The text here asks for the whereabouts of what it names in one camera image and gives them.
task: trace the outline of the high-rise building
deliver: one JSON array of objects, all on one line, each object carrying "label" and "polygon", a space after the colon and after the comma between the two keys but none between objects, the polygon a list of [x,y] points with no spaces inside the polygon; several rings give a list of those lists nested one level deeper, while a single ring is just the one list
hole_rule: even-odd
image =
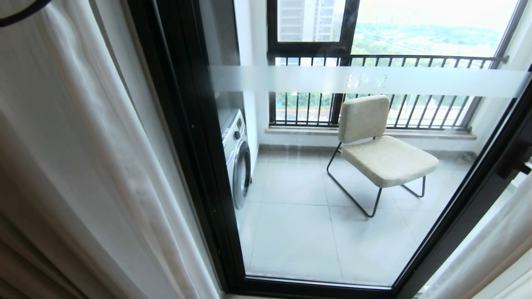
[{"label": "high-rise building", "polygon": [[279,0],[278,40],[339,41],[342,14],[335,13],[336,2],[345,0]]}]

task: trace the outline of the washing machine door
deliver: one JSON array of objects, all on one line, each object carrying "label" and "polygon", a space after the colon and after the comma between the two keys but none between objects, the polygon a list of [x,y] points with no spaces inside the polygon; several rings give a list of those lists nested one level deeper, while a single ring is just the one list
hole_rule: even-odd
[{"label": "washing machine door", "polygon": [[247,188],[251,180],[251,156],[247,141],[242,140],[236,150],[235,167],[233,169],[233,204],[241,209],[246,202]]}]

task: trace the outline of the black metal chair leg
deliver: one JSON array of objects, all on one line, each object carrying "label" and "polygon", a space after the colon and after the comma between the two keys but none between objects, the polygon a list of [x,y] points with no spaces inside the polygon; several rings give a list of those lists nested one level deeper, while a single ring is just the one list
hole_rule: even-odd
[{"label": "black metal chair leg", "polygon": [[417,194],[416,192],[412,191],[409,187],[406,187],[405,185],[401,185],[401,187],[405,188],[408,192],[412,193],[417,198],[422,198],[425,196],[425,178],[427,176],[423,176],[423,188],[421,190],[421,195]]},{"label": "black metal chair leg", "polygon": [[336,147],[336,149],[334,150],[334,154],[332,154],[332,157],[331,157],[331,160],[329,161],[329,164],[327,164],[327,174],[331,177],[331,179],[345,192],[345,194],[347,196],[349,196],[349,198],[356,204],[357,207],[359,207],[359,209],[368,217],[368,218],[373,218],[375,216],[375,212],[377,211],[377,205],[379,204],[379,199],[380,199],[380,193],[383,191],[382,188],[379,188],[379,193],[377,194],[377,200],[375,201],[375,206],[373,207],[373,212],[370,214],[368,214],[365,209],[351,196],[351,194],[349,194],[349,192],[335,179],[335,177],[333,177],[333,175],[329,172],[329,166],[331,165],[331,162],[333,161],[334,157],[336,156],[336,153],[339,151],[340,149],[340,145],[342,145],[342,143],[340,142],[338,144],[338,146]]}]

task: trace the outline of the sky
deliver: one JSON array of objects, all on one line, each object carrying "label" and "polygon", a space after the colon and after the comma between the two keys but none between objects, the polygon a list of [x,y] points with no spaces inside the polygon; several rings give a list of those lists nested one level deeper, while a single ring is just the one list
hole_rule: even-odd
[{"label": "sky", "polygon": [[[360,0],[357,22],[377,18],[396,23],[433,24],[449,27],[478,27],[501,31],[517,0]],[[335,11],[343,11],[345,0],[335,1]]]}]

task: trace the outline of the chair backrest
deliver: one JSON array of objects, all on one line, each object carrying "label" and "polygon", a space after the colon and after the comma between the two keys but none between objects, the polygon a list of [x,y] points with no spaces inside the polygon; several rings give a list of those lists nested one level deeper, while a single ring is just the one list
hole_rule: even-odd
[{"label": "chair backrest", "polygon": [[342,104],[338,140],[350,143],[380,137],[386,130],[390,99],[385,95],[348,99]]}]

